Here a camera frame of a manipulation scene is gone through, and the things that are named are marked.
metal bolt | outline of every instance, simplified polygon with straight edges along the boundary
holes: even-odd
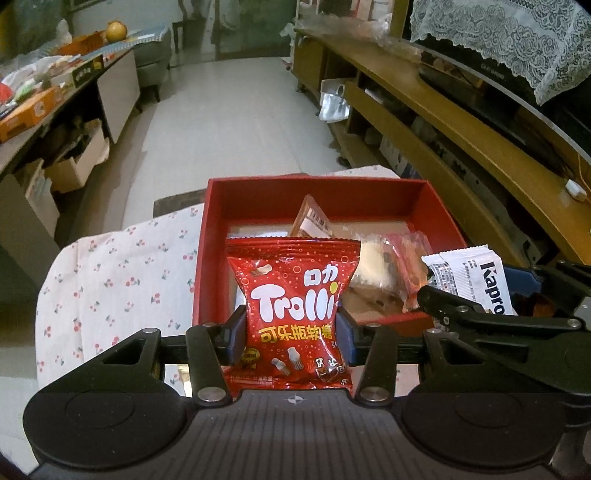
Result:
[[[385,401],[390,397],[388,390],[382,387],[365,387],[359,395],[370,402]]]
[[[197,392],[197,396],[203,401],[220,401],[226,397],[226,391],[220,387],[205,387]]]
[[[566,323],[568,323],[569,327],[572,329],[579,328],[581,326],[581,322],[577,319],[569,319]]]

white cloth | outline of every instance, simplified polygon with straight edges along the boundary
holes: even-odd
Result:
[[[183,335],[193,321],[203,204],[62,250],[37,301],[35,353],[43,388],[146,327]],[[176,366],[164,381],[184,395]]]
[[[505,64],[540,105],[591,74],[591,16],[574,0],[414,0],[411,41],[427,34]]]

cabinet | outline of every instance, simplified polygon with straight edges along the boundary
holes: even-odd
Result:
[[[298,35],[295,38],[293,74],[317,97],[325,65],[326,50],[324,46],[306,35]]]

white lace doily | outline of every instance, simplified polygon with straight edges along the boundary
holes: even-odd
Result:
[[[540,105],[591,74],[591,16],[573,0],[414,0],[411,32],[507,65]]]

table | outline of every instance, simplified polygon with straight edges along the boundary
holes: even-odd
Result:
[[[395,115],[365,94],[360,81],[377,82],[421,115],[499,181],[568,260],[591,264],[591,207],[574,201],[557,175],[424,83],[415,63],[376,44],[303,30],[295,47],[292,72],[315,96],[322,79],[352,78],[345,88],[352,108],[346,133],[358,134],[356,126],[362,119],[389,138],[432,183],[472,242],[488,243],[507,263],[527,265],[524,254],[474,192]]]
[[[35,141],[77,98],[85,102],[94,99],[94,105],[85,103],[85,108],[96,110],[116,143],[139,98],[133,51],[121,52],[105,69],[68,92],[62,103],[39,124],[0,145],[0,303],[25,301],[36,296],[60,251],[12,172],[22,166]]]

